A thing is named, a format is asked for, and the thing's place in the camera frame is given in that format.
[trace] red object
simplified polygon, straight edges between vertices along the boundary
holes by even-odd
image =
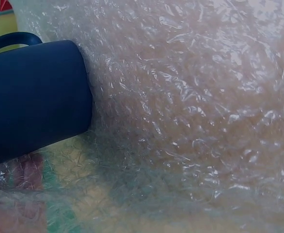
[[[12,6],[9,3],[8,0],[0,0],[0,11],[7,11],[7,10],[11,10]]]

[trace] mug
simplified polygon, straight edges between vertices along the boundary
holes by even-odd
[[[69,40],[0,36],[0,163],[88,130],[92,93],[83,57]]]

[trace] bubble wrap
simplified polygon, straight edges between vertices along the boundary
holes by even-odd
[[[284,0],[10,2],[79,46],[95,116],[2,209],[40,232],[284,233]]]

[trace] yellow surface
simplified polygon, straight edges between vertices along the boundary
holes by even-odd
[[[12,32],[17,32],[15,15],[13,13],[0,15],[0,36]],[[18,45],[7,46],[3,49],[0,49],[0,52],[16,48],[18,48]]]

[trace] transparent plastic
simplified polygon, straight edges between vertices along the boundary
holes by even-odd
[[[43,188],[2,165],[2,209],[29,201],[40,232],[284,233],[284,0],[10,2],[79,46],[95,116],[39,152]]]

